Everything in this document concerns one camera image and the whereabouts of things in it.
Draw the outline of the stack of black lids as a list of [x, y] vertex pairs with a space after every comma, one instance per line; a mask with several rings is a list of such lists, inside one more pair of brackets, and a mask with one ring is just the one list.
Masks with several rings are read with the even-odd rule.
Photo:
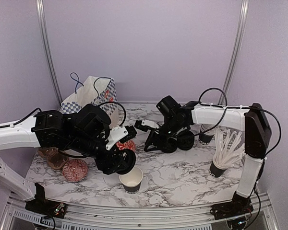
[[173, 153], [177, 149], [180, 150], [190, 150], [194, 144], [194, 136], [178, 136], [177, 138], [169, 138], [165, 145], [161, 148], [163, 153]]

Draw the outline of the black paper coffee cup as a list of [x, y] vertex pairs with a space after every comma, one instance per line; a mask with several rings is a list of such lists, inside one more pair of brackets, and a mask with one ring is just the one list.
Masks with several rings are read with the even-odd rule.
[[134, 166], [127, 174], [120, 175], [119, 179], [125, 191], [129, 194], [134, 194], [139, 191], [143, 177], [143, 171], [139, 167]]

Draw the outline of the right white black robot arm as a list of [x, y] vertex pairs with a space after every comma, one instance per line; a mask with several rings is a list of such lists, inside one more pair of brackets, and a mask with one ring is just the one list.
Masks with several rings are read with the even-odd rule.
[[245, 133], [244, 169], [233, 196], [234, 200], [228, 204], [228, 210], [233, 215], [244, 210], [247, 206], [246, 198], [252, 194], [260, 178], [260, 170], [264, 167], [264, 160], [270, 153], [268, 146], [272, 130], [266, 115], [271, 112], [263, 109], [259, 103], [245, 107], [190, 101], [180, 105], [170, 95], [164, 97], [156, 107], [164, 116], [164, 124], [159, 126], [148, 120], [140, 122], [142, 130], [150, 132], [144, 144], [146, 152], [160, 150], [163, 153], [172, 153], [177, 148], [189, 150], [196, 136], [190, 131], [190, 127], [195, 124], [210, 125], [210, 128], [201, 131], [197, 136], [218, 126]]

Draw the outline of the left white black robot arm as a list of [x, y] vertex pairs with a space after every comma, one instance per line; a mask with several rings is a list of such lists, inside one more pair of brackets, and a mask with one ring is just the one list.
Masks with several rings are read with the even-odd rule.
[[[118, 149], [116, 143], [134, 138], [137, 132], [133, 126], [111, 128], [110, 124], [108, 114], [92, 104], [73, 114], [43, 111], [0, 125], [0, 150], [24, 147], [73, 150], [79, 157], [93, 158], [97, 168], [106, 175], [126, 174], [134, 167], [136, 156], [130, 149]], [[44, 187], [20, 176], [1, 158], [0, 181], [22, 200], [32, 202], [40, 213], [51, 209]]]

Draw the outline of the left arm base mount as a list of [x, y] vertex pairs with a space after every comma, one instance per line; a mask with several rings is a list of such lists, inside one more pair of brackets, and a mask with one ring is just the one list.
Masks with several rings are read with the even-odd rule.
[[34, 199], [26, 202], [25, 209], [49, 217], [63, 219], [67, 204], [46, 199], [45, 189], [38, 183], [35, 183], [35, 189]]

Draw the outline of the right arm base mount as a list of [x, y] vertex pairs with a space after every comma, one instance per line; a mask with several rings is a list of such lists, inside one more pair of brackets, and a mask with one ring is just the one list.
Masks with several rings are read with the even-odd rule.
[[242, 197], [235, 192], [231, 201], [212, 205], [210, 214], [219, 220], [252, 213], [253, 210], [250, 196]]

